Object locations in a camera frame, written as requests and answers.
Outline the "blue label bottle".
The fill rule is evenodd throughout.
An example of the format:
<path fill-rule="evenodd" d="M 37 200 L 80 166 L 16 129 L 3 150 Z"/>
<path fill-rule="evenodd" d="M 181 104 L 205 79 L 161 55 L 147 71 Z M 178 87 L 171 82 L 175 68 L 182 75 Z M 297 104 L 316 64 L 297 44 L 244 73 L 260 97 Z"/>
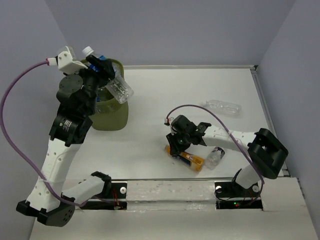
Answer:
<path fill-rule="evenodd" d="M 106 91 L 108 91 L 120 104 L 127 102 L 128 99 L 134 94 L 134 91 L 124 79 L 124 69 L 122 64 L 115 59 L 107 58 L 102 54 L 95 53 L 90 46 L 85 47 L 82 50 L 82 53 L 85 55 L 85 60 L 88 56 L 95 56 L 100 59 L 109 59 L 112 61 L 115 71 L 115 78 L 110 80 L 104 87 L 98 90 L 97 101 L 104 102 L 107 99 Z M 87 60 L 86 65 L 88 68 L 90 68 L 90 64 Z"/>

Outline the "orange tea bottle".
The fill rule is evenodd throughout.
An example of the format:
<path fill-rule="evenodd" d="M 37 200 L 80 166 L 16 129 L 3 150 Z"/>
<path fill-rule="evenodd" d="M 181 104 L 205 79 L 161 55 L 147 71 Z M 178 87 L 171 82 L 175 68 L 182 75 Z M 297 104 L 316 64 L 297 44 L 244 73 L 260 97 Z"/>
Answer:
<path fill-rule="evenodd" d="M 171 148 L 168 144 L 164 149 L 173 159 L 180 161 L 194 172 L 200 172 L 204 166 L 205 159 L 200 156 L 187 152 L 182 152 L 178 155 L 172 155 Z"/>

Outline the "pepsi label small bottle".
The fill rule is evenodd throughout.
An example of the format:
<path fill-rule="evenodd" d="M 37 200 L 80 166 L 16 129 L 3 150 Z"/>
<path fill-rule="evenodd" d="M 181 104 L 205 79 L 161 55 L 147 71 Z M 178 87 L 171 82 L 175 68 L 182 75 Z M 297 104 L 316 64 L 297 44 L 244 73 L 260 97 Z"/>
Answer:
<path fill-rule="evenodd" d="M 216 146 L 206 157 L 205 159 L 205 166 L 210 170 L 214 170 L 219 163 L 221 162 L 222 158 L 225 155 L 225 151 L 221 148 Z"/>

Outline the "clear plastic bottle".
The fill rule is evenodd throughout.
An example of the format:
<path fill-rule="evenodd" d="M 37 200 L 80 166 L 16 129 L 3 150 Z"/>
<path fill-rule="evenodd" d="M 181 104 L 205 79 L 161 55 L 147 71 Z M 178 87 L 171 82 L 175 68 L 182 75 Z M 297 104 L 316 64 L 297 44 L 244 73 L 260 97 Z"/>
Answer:
<path fill-rule="evenodd" d="M 239 117 L 242 113 L 242 106 L 221 100 L 208 100 L 200 103 L 200 106 L 216 114 L 222 114 L 229 117 Z"/>

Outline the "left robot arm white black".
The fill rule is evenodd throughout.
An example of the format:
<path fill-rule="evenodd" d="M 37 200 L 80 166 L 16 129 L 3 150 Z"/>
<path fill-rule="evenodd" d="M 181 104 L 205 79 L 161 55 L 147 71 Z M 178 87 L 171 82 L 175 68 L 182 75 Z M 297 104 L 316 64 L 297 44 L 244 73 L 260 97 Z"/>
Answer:
<path fill-rule="evenodd" d="M 63 186 L 74 157 L 84 143 L 92 125 L 98 90 L 115 79 L 110 59 L 93 55 L 86 60 L 94 67 L 81 66 L 65 73 L 56 94 L 60 105 L 49 132 L 48 149 L 38 180 L 26 200 L 16 210 L 46 226 L 63 227 L 71 219 L 76 207 L 91 198 L 110 194 L 112 179 L 99 171 L 64 191 Z"/>

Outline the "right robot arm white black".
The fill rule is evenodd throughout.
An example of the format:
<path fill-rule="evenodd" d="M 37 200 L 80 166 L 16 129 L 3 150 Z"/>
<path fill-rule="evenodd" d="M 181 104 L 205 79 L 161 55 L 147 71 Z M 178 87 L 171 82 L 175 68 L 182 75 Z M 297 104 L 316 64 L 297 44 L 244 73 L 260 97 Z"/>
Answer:
<path fill-rule="evenodd" d="M 264 179 L 277 179 L 289 154 L 287 148 L 266 128 L 260 128 L 257 132 L 231 131 L 207 122 L 195 125 L 184 115 L 167 118 L 164 124 L 170 127 L 166 139 L 171 156 L 178 156 L 190 146 L 204 146 L 236 151 L 248 159 L 248 166 L 238 170 L 232 180 L 217 192 L 217 197 L 222 200 L 241 198 L 254 185 L 263 183 Z"/>

